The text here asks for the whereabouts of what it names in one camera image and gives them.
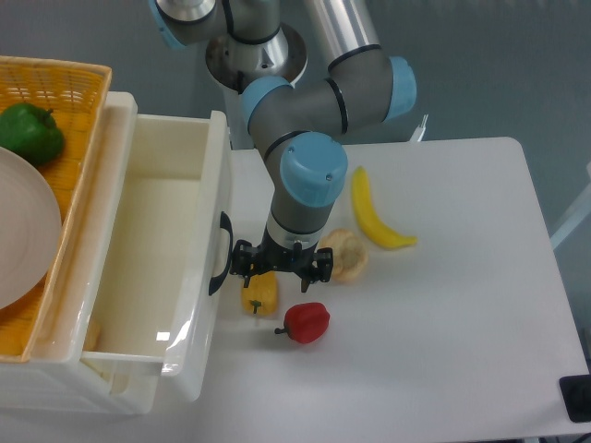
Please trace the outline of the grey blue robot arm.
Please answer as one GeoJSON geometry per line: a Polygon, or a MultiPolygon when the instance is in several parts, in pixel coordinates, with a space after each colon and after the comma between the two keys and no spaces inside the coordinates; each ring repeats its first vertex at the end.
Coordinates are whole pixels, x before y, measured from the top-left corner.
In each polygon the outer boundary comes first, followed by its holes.
{"type": "Polygon", "coordinates": [[[249,281],[291,272],[303,288],[331,278],[333,253],[320,247],[348,160],[337,137],[408,113],[415,75],[381,49],[362,1],[305,4],[328,76],[299,86],[307,65],[301,36],[282,23],[276,1],[153,1],[174,48],[206,42],[211,76],[237,98],[238,136],[259,152],[274,192],[259,245],[234,240],[225,273],[249,281]]]}

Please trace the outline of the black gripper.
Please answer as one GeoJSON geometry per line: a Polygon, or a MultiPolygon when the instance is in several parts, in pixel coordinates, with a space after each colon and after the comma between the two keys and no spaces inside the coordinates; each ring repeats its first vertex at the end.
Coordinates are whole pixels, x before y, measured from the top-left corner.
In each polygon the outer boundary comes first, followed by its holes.
{"type": "Polygon", "coordinates": [[[255,275],[269,271],[291,272],[300,279],[300,291],[306,293],[311,284],[329,282],[333,270],[333,250],[323,247],[316,251],[317,244],[284,247],[276,243],[268,230],[264,231],[258,247],[249,241],[235,243],[230,273],[239,276],[244,286],[249,286],[255,275]]]}

